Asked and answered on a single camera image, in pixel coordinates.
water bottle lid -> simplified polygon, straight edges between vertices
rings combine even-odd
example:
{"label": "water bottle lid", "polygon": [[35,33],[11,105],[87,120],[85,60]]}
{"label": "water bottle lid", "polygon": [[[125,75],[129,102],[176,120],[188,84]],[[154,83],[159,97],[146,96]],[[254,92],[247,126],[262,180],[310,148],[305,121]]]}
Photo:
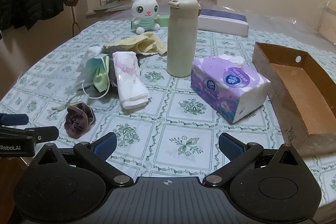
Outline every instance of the water bottle lid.
{"label": "water bottle lid", "polygon": [[201,6],[197,0],[172,0],[169,3],[169,6],[175,9],[197,9],[199,10]]}

screw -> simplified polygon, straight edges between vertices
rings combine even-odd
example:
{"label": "screw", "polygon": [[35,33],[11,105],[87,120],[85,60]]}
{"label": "screw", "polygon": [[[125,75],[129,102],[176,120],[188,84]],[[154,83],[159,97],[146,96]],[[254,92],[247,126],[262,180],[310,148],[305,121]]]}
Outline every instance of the screw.
{"label": "screw", "polygon": [[212,184],[220,183],[222,181],[222,178],[217,175],[210,175],[206,177],[206,181]]}
{"label": "screw", "polygon": [[125,184],[129,182],[130,180],[131,179],[129,178],[129,176],[125,176],[125,175],[118,175],[114,178],[114,181],[119,184]]}

green striped shirt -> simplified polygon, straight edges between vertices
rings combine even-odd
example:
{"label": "green striped shirt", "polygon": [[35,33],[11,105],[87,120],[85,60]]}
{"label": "green striped shirt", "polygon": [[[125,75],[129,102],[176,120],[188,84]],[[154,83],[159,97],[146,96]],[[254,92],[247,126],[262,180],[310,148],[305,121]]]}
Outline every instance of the green striped shirt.
{"label": "green striped shirt", "polygon": [[140,23],[137,25],[137,27],[142,27],[145,29],[145,31],[147,31],[147,30],[150,30],[154,24],[155,24],[155,21],[153,18],[142,19]]}

purple velvet pouch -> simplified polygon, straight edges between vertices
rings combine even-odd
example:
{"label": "purple velvet pouch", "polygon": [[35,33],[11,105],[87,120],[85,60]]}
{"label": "purple velvet pouch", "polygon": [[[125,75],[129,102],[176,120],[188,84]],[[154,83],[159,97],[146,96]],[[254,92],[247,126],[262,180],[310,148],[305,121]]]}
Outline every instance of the purple velvet pouch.
{"label": "purple velvet pouch", "polygon": [[64,128],[71,138],[83,136],[96,121],[93,110],[83,102],[69,105],[67,111]]}

cardboard box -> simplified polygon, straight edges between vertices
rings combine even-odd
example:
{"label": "cardboard box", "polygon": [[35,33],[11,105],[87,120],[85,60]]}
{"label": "cardboard box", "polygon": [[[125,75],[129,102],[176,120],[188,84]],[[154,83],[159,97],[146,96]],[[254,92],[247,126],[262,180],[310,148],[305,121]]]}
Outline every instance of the cardboard box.
{"label": "cardboard box", "polygon": [[327,72],[307,52],[259,42],[253,63],[271,81],[285,142],[301,157],[336,152],[336,84]]}
{"label": "cardboard box", "polygon": [[198,17],[198,29],[247,37],[249,25],[244,15],[202,9]]}
{"label": "cardboard box", "polygon": [[[138,26],[134,24],[135,18],[132,19],[131,21],[131,29],[135,30]],[[159,24],[160,27],[168,27],[168,22],[169,22],[169,15],[162,15],[159,16],[159,18],[154,20],[155,23]]]}

